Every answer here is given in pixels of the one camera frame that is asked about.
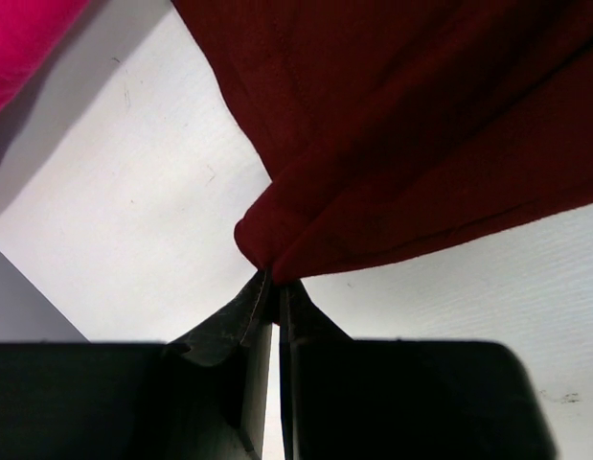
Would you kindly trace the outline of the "dark red t shirt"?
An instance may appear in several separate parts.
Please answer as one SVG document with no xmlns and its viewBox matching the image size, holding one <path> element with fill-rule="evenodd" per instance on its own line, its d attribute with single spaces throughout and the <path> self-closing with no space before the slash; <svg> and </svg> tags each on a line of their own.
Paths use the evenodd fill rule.
<svg viewBox="0 0 593 460">
<path fill-rule="evenodd" d="M 271 182 L 279 283 L 593 203 L 593 1 L 179 1 Z"/>
</svg>

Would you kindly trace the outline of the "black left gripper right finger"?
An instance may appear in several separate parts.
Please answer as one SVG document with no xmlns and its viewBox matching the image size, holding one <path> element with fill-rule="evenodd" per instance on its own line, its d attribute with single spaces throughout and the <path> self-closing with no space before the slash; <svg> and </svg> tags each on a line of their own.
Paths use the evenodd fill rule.
<svg viewBox="0 0 593 460">
<path fill-rule="evenodd" d="M 365 340 L 278 291 L 289 459 L 554 459 L 527 372 L 490 341 Z"/>
</svg>

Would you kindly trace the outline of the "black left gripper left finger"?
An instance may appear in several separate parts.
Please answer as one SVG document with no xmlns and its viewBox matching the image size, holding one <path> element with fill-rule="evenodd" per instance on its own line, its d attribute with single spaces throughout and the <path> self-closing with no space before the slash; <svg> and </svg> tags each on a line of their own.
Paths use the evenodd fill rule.
<svg viewBox="0 0 593 460">
<path fill-rule="evenodd" d="M 0 459 L 258 459 L 272 293 L 169 343 L 0 343 Z"/>
</svg>

